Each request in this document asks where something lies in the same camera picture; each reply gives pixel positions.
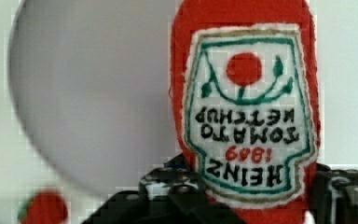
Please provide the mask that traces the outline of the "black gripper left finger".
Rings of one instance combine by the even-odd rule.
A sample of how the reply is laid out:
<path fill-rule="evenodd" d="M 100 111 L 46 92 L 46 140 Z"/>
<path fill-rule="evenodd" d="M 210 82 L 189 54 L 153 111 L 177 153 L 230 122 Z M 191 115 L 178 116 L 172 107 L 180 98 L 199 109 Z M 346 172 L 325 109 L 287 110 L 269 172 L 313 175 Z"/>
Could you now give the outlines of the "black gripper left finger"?
<path fill-rule="evenodd" d="M 200 175 L 178 155 L 141 178 L 137 190 L 116 193 L 81 224 L 246 224 L 212 203 Z"/>

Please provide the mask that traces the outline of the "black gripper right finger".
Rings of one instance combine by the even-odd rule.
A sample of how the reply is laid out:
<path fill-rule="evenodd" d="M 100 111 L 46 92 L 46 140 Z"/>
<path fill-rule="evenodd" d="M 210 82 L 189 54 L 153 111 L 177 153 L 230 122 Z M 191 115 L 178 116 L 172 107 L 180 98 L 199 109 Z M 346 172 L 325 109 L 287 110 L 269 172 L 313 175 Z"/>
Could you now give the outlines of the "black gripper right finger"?
<path fill-rule="evenodd" d="M 358 170 L 332 170 L 318 163 L 310 213 L 316 224 L 358 224 Z"/>

